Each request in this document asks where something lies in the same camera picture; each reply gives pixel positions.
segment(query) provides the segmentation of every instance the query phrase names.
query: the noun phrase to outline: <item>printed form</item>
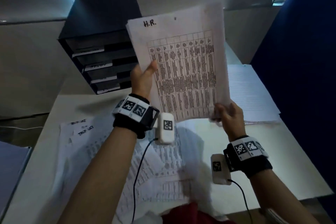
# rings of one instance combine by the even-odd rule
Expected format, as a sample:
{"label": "printed form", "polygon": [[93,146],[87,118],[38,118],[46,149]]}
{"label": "printed form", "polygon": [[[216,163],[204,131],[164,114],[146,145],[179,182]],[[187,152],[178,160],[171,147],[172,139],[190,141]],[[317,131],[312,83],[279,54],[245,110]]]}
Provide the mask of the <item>printed form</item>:
{"label": "printed form", "polygon": [[223,18],[214,3],[128,21],[141,69],[158,63],[152,105],[176,121],[208,118],[216,102],[230,103]]}

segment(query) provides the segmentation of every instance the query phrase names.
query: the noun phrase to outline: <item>desk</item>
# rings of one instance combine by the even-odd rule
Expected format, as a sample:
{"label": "desk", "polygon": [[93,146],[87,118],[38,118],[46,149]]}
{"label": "desk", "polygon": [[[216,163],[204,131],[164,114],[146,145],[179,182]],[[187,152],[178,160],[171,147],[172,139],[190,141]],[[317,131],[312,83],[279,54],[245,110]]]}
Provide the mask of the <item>desk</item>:
{"label": "desk", "polygon": [[[240,64],[227,44],[226,55],[229,64]],[[59,124],[83,117],[93,117],[103,111],[107,112],[117,104],[122,96],[129,93],[130,89],[125,89],[94,95],[79,72],[74,73],[65,81],[6,213],[4,224],[47,223],[42,221],[45,215],[49,216],[48,223],[57,221],[57,216],[52,217],[53,212],[48,209],[48,204],[53,197],[52,187],[57,163]],[[211,155],[222,153],[229,143],[228,137],[222,128],[210,123],[207,119],[196,119],[193,122],[197,134],[204,141],[204,167],[211,170]],[[275,173],[299,200],[332,193],[284,123],[248,125],[246,132],[256,137],[267,149]],[[204,177],[211,179],[211,173],[206,173]],[[234,172],[232,179],[243,188],[249,208],[259,208],[246,176],[242,172]],[[246,210],[241,191],[235,184],[231,186],[209,184],[209,186],[211,206],[214,211],[229,214]],[[182,203],[146,202],[137,206],[137,215],[149,209],[155,213],[161,213]]]}

